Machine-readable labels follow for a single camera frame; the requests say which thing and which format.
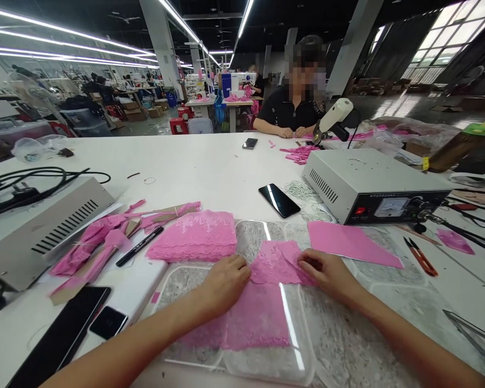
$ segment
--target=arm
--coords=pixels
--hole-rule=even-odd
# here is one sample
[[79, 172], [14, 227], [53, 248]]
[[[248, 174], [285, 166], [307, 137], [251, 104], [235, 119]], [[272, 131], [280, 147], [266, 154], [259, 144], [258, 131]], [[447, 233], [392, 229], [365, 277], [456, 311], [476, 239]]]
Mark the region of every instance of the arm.
[[278, 135], [286, 138], [293, 137], [293, 131], [290, 128], [280, 128], [274, 126], [273, 124], [268, 123], [266, 120], [260, 119], [258, 117], [255, 118], [255, 121], [253, 122], [253, 127], [257, 131], [262, 133]]
[[306, 250], [299, 265], [337, 301], [367, 317], [427, 387], [485, 387], [485, 377], [370, 294], [340, 257]]
[[219, 261], [201, 286], [78, 358], [41, 388], [128, 388], [166, 347], [227, 312], [250, 275], [239, 255]]

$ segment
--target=hand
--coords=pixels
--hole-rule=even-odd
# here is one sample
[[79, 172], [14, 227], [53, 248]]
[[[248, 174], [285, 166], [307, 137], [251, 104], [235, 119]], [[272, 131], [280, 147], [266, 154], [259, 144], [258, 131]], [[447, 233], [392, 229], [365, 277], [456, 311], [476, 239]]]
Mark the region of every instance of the hand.
[[222, 316], [239, 300], [252, 271], [246, 259], [237, 254], [221, 259], [209, 271], [205, 281], [197, 288], [198, 300], [205, 304], [210, 319]]
[[279, 136], [283, 138], [293, 137], [293, 131], [291, 128], [279, 128]]
[[308, 249], [298, 264], [327, 295], [350, 308], [358, 308], [370, 295], [339, 256]]
[[304, 137], [306, 133], [307, 133], [306, 127], [298, 127], [295, 132], [295, 137]]

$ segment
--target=fan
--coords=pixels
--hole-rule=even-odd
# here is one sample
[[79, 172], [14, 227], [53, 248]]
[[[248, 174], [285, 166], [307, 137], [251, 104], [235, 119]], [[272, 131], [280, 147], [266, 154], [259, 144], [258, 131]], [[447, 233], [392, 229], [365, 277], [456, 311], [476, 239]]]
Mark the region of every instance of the fan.
[[135, 16], [135, 17], [131, 17], [131, 18], [123, 18], [121, 16], [115, 16], [115, 15], [108, 15], [108, 16], [109, 17], [113, 17], [115, 19], [121, 19], [121, 20], [125, 21], [127, 24], [129, 24], [129, 22], [131, 20], [138, 20], [138, 19], [140, 19], [140, 16]]

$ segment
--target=black smartphone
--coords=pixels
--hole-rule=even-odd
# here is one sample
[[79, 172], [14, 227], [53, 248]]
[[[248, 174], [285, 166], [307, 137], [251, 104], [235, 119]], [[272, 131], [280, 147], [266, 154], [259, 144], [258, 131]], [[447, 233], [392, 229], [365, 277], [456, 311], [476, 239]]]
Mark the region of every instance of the black smartphone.
[[259, 192], [282, 218], [287, 218], [300, 211], [300, 207], [273, 183], [261, 187]]
[[254, 149], [255, 145], [257, 144], [258, 139], [253, 139], [251, 137], [247, 138], [242, 147], [244, 149]]
[[126, 314], [110, 306], [105, 306], [90, 325], [90, 331], [105, 340], [109, 340], [120, 333], [127, 320]]
[[84, 287], [69, 300], [7, 388], [38, 388], [69, 364], [111, 290], [109, 287]]

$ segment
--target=ceiling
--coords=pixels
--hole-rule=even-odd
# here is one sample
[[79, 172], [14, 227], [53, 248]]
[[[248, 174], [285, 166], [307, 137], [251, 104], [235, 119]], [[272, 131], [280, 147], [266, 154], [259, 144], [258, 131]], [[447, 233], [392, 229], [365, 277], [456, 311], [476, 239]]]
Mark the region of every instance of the ceiling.
[[[456, 0], [385, 0], [376, 20], [381, 26], [395, 20], [442, 8]], [[247, 0], [170, 0], [182, 16], [210, 14], [209, 18], [187, 20], [199, 39], [210, 51], [231, 50], [239, 31]], [[273, 51], [283, 51], [287, 31], [298, 27], [298, 38], [307, 34], [320, 35], [326, 42], [345, 36], [357, 0], [255, 0], [237, 52], [263, 52], [266, 45]], [[108, 35], [111, 39], [151, 51], [152, 44], [138, 0], [0, 0], [0, 8], [44, 21]], [[171, 20], [171, 33], [176, 54], [190, 61], [188, 38]]]

